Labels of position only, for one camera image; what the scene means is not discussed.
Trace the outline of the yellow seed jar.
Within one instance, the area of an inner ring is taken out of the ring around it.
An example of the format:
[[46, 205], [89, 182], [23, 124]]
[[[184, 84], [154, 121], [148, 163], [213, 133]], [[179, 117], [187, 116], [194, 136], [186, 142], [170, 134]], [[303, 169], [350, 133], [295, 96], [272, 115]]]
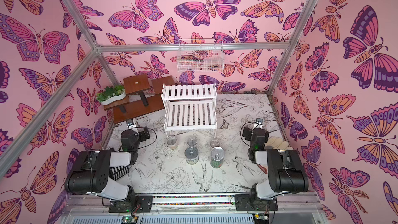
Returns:
[[171, 150], [175, 150], [178, 147], [178, 140], [177, 137], [175, 136], [170, 136], [167, 138], [166, 144], [168, 146], [169, 149]]

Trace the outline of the red seed jar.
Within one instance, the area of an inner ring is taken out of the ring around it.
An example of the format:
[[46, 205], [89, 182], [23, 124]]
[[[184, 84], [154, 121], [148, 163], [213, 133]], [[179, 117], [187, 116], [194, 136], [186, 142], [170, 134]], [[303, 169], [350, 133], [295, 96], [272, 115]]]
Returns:
[[220, 142], [217, 139], [212, 139], [209, 144], [211, 148], [220, 147]]

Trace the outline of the green watermelon can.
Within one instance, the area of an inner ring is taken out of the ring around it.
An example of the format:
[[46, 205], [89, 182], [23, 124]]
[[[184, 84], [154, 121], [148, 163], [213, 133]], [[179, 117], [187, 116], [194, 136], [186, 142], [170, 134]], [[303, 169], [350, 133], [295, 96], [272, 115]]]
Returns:
[[221, 147], [214, 147], [210, 153], [210, 165], [215, 169], [221, 168], [223, 165], [224, 157], [224, 149], [222, 149]]

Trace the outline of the dark seed jar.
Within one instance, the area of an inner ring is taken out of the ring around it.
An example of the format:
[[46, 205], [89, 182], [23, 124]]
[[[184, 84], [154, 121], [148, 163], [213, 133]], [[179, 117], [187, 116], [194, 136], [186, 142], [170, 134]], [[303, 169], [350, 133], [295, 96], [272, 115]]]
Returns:
[[190, 136], [187, 138], [187, 145], [190, 147], [195, 147], [198, 143], [198, 139], [195, 136]]

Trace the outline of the purple label tin can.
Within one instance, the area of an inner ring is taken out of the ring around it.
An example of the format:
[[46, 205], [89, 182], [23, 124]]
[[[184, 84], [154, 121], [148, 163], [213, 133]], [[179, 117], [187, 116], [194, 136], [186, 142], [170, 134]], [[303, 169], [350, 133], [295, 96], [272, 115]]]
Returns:
[[189, 146], [184, 151], [184, 155], [186, 157], [186, 162], [190, 165], [194, 165], [199, 160], [199, 151], [194, 146]]

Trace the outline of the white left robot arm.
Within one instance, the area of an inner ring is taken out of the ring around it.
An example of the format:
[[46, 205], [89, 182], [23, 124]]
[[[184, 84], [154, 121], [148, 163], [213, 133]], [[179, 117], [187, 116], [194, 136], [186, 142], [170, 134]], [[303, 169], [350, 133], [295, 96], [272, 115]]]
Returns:
[[148, 127], [139, 127], [138, 130], [127, 129], [121, 133], [119, 151], [82, 152], [64, 182], [65, 191], [75, 195], [99, 196], [113, 202], [134, 203], [134, 189], [117, 180], [136, 163], [140, 144], [150, 139]]

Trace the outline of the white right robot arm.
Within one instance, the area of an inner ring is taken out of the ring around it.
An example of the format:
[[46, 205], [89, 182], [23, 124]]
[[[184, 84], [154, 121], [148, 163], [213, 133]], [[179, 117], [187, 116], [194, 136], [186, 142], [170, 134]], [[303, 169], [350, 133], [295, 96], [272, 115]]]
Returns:
[[249, 160], [268, 176], [267, 181], [252, 186], [249, 197], [251, 202], [269, 201], [279, 195], [308, 191], [308, 176], [297, 151], [265, 146], [269, 132], [259, 123], [255, 123], [252, 128], [243, 126], [241, 138], [244, 142], [249, 142]]

